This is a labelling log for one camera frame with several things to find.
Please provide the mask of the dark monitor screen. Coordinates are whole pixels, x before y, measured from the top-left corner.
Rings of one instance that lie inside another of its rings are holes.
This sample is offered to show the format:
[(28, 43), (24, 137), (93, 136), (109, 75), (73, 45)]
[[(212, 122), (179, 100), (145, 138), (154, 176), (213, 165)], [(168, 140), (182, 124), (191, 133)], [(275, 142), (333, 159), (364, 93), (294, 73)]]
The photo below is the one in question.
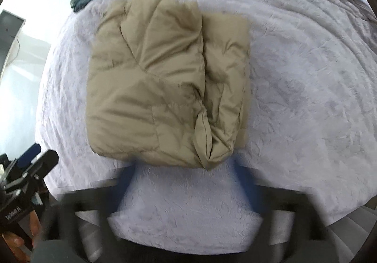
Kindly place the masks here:
[(1, 75), (3, 74), (8, 54), (13, 46), (13, 42), (19, 35), (19, 31), (25, 23), (25, 19), (8, 12), (1, 11), (0, 16), (0, 59), (1, 59)]

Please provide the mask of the lavender quilted bedspread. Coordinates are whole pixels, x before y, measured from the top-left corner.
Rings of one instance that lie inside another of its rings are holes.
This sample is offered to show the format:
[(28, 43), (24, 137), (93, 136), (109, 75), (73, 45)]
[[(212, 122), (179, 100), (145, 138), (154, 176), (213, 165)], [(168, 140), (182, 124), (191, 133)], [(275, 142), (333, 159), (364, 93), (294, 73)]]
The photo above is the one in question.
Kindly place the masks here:
[[(37, 107), (36, 141), (56, 150), (45, 178), (57, 199), (95, 187), (121, 161), (86, 135), (91, 43), (108, 5), (71, 14), (50, 49)], [(270, 184), (314, 195), (326, 224), (376, 195), (376, 24), (350, 0), (194, 0), (251, 22), (252, 102), (245, 163)], [(229, 163), (202, 169), (142, 166), (121, 211), (121, 238), (202, 255), (244, 251), (259, 227)]]

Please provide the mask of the beige puffer jacket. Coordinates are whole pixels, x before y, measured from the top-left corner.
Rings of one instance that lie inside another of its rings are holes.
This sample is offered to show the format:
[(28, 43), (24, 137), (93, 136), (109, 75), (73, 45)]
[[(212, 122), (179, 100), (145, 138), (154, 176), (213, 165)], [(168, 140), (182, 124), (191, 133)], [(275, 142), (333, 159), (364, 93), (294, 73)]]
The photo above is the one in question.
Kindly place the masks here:
[(250, 23), (195, 1), (117, 0), (94, 37), (86, 126), (98, 155), (210, 170), (245, 147)]

